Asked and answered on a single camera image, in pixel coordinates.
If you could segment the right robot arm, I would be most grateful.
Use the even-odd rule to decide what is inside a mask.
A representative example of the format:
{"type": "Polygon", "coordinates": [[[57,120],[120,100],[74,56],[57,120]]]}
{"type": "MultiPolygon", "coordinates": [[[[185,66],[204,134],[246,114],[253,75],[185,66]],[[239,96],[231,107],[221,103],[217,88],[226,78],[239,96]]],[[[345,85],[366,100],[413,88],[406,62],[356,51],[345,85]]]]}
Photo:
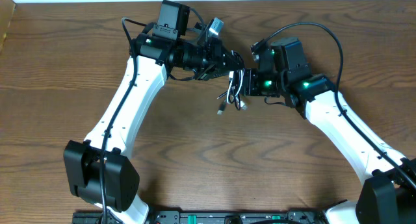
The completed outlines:
{"type": "Polygon", "coordinates": [[[244,94],[283,97],[320,129],[352,166],[360,183],[357,201],[323,211],[326,223],[414,223],[415,161],[376,135],[336,92],[327,76],[314,75],[297,38],[264,40],[251,47],[257,69],[244,75],[244,94]]]}

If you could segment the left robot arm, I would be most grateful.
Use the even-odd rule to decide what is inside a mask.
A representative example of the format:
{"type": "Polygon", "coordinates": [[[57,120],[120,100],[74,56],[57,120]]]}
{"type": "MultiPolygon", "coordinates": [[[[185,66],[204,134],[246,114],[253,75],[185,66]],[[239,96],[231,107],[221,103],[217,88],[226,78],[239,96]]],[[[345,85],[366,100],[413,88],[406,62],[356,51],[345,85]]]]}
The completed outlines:
{"type": "Polygon", "coordinates": [[[197,37],[185,38],[193,12],[165,0],[158,20],[128,37],[126,70],[109,106],[83,141],[68,142],[63,159],[71,194],[102,209],[95,216],[74,217],[74,223],[146,222],[150,209],[138,195],[140,177],[130,159],[148,108],[173,68],[191,71],[197,81],[243,69],[239,54],[220,40],[220,19],[199,21],[193,27],[197,37]]]}

